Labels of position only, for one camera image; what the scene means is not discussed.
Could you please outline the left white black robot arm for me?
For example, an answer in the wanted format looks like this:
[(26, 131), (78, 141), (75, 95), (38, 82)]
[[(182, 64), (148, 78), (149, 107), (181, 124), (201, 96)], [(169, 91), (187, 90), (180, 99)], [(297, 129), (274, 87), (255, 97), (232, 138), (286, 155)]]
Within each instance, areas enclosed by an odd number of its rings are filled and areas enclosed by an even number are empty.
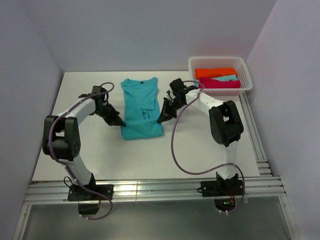
[(91, 115), (101, 117), (109, 126), (125, 127), (120, 113), (106, 100), (80, 98), (68, 110), (44, 119), (42, 151), (61, 164), (71, 181), (70, 190), (86, 200), (96, 196), (109, 199), (80, 156), (79, 125)]

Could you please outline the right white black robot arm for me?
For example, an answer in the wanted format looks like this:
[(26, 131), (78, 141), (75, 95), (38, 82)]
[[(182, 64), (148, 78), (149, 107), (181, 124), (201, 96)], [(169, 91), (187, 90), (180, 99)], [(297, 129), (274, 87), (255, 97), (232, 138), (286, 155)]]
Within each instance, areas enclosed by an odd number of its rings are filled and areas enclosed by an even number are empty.
[[(174, 152), (174, 137), (178, 121), (187, 107), (194, 106), (207, 114), (213, 140), (221, 147), (222, 159), (220, 165), (202, 172), (190, 172), (178, 163)], [(236, 104), (232, 101), (221, 101), (207, 95), (196, 86), (185, 87), (183, 90), (171, 90), (163, 99), (163, 106), (157, 123), (175, 119), (171, 132), (170, 150), (174, 163), (182, 172), (199, 176), (216, 171), (215, 190), (222, 195), (229, 194), (239, 181), (237, 166), (238, 141), (244, 131), (244, 126)]]

